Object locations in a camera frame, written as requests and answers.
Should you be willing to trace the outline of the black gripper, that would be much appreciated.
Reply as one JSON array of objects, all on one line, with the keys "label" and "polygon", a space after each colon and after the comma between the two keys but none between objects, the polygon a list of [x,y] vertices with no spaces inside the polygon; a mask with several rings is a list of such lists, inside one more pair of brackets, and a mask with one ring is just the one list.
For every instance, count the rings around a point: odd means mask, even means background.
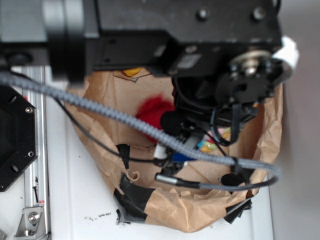
[{"label": "black gripper", "polygon": [[[265,50],[232,59],[215,76],[173,78],[174,111],[160,118],[162,129],[174,137],[210,128],[213,140],[224,147],[234,144],[245,123],[258,115],[257,104],[273,97],[283,82],[283,61]],[[218,128],[231,128],[223,139]]]}]

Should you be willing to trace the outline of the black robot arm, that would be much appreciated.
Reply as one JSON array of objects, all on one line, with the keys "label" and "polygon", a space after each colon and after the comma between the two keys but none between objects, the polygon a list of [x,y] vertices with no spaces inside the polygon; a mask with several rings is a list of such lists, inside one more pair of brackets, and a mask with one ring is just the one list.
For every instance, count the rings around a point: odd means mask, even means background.
[{"label": "black robot arm", "polygon": [[175,109],[231,143],[284,80],[271,0],[3,0],[0,67],[49,65],[72,86],[97,71],[170,77]]}]

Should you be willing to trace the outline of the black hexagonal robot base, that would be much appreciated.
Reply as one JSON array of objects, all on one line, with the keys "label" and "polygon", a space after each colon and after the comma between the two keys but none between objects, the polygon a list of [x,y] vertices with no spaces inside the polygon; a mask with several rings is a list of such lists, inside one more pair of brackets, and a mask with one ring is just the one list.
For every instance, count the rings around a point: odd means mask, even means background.
[{"label": "black hexagonal robot base", "polygon": [[36,159],[36,108],[10,86],[0,87],[0,191]]}]

